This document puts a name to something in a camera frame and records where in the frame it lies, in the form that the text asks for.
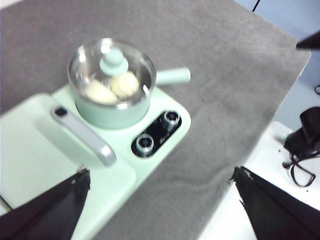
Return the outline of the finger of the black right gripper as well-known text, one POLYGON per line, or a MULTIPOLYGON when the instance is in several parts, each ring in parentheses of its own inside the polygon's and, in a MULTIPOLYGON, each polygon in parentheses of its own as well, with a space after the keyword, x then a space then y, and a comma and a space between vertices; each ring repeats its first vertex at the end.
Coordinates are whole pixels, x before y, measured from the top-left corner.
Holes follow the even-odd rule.
POLYGON ((299 41, 296 44, 297 49, 319 49, 320 48, 320 32, 299 41))

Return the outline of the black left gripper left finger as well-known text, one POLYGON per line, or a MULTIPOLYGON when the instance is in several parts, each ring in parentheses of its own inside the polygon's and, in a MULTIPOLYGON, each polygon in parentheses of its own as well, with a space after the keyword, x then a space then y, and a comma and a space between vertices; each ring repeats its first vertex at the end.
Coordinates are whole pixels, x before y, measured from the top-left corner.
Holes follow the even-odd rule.
POLYGON ((2 240, 70 240, 90 190, 90 171, 78 171, 0 217, 2 240))

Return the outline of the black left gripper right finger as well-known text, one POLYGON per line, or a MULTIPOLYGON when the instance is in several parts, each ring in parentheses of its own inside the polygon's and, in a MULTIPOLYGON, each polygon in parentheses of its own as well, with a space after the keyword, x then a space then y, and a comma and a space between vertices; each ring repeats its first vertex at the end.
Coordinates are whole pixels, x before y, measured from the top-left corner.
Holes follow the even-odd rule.
POLYGON ((258 240, 318 240, 320 211, 244 166, 236 166, 235 182, 258 240))

